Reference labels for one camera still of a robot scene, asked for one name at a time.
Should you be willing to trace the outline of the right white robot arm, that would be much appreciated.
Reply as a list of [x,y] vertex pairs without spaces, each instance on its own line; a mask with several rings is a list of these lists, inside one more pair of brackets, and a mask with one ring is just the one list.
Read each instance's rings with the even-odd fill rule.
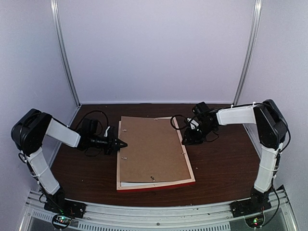
[[255,124],[262,148],[259,170],[247,209],[257,212],[265,205],[265,197],[271,191],[274,177],[279,168],[281,153],[289,145],[288,124],[272,99],[261,103],[210,109],[205,102],[198,103],[192,118],[185,119],[183,145],[201,144],[210,132],[217,132],[220,126]]

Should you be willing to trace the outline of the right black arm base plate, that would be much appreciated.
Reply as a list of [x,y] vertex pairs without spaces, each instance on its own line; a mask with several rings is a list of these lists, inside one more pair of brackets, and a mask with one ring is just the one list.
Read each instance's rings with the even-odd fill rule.
[[234,201],[230,203],[230,209],[234,218],[248,216],[255,213],[261,213],[264,210],[271,209],[270,202],[264,202],[261,205],[254,204],[251,199]]

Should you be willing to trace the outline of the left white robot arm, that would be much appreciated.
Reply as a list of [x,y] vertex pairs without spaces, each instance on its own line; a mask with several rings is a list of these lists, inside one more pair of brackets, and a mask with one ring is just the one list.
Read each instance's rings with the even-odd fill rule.
[[85,114],[75,128],[72,128],[49,113],[32,108],[16,122],[11,130],[11,139],[19,150],[22,161],[27,164],[32,177],[42,191],[52,197],[50,205],[59,214],[69,210],[69,202],[63,198],[60,182],[52,173],[44,154],[46,140],[55,140],[80,151],[98,149],[104,154],[117,153],[128,144],[115,135],[110,124],[97,131],[100,122]]

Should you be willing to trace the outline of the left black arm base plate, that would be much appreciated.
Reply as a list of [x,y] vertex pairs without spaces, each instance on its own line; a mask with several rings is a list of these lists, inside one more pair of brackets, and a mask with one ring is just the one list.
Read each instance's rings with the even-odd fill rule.
[[83,218],[86,211],[86,204],[81,202],[65,200],[64,205],[60,208],[59,206],[56,206],[54,203],[48,201],[44,205],[44,209],[56,214],[65,215],[67,217]]

